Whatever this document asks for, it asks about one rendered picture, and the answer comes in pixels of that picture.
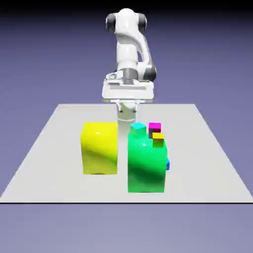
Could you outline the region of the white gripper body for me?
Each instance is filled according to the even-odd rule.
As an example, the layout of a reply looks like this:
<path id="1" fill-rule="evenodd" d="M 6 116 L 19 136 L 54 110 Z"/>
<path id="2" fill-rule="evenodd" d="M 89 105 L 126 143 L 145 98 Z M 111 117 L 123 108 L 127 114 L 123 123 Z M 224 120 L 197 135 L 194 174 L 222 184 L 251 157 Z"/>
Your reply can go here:
<path id="1" fill-rule="evenodd" d="M 154 98 L 154 83 L 133 80 L 133 84 L 124 84 L 122 79 L 104 80 L 102 88 L 104 100 L 144 100 Z"/>

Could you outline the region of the small cyan cube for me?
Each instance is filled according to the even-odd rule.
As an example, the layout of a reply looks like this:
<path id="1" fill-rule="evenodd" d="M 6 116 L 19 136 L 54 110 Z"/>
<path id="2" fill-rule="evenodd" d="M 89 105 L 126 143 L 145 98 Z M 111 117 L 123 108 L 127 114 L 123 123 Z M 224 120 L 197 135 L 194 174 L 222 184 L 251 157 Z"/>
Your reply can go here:
<path id="1" fill-rule="evenodd" d="M 130 134 L 134 135 L 135 137 L 143 137 L 146 135 L 146 125 L 143 123 L 137 122 L 130 125 Z"/>

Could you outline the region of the small magenta cube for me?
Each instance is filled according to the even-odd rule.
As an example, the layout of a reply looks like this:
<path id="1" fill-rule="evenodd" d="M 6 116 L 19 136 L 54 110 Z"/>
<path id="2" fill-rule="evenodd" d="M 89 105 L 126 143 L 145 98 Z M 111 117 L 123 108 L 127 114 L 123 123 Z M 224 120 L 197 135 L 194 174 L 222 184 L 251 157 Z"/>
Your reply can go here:
<path id="1" fill-rule="evenodd" d="M 161 123 L 149 123 L 148 126 L 148 135 L 149 138 L 153 138 L 153 133 L 160 133 L 162 129 L 162 124 Z"/>

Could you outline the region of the small yellow cube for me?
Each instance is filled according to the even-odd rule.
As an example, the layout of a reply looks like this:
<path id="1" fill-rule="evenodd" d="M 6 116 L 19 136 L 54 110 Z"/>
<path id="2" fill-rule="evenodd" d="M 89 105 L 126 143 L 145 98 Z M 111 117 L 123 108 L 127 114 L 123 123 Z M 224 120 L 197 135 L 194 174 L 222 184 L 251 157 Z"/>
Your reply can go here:
<path id="1" fill-rule="evenodd" d="M 153 148 L 163 148 L 165 142 L 163 133 L 153 132 L 152 139 L 153 139 Z"/>

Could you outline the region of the large yellow box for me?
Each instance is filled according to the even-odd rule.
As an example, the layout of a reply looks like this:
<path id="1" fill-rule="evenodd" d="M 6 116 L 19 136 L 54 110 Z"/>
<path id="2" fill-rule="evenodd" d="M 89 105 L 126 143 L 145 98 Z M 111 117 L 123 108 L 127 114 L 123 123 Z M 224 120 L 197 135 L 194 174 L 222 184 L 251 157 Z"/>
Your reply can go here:
<path id="1" fill-rule="evenodd" d="M 84 174 L 117 174 L 118 124 L 86 122 L 80 137 Z"/>

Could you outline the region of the large green box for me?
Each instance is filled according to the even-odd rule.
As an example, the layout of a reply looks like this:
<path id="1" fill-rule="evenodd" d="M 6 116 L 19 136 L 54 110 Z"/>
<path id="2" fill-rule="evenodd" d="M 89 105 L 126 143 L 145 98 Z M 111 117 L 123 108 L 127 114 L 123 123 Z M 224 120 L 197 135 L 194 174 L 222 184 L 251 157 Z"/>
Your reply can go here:
<path id="1" fill-rule="evenodd" d="M 153 139 L 127 136 L 127 189 L 129 193 L 163 193 L 168 149 L 153 148 Z"/>

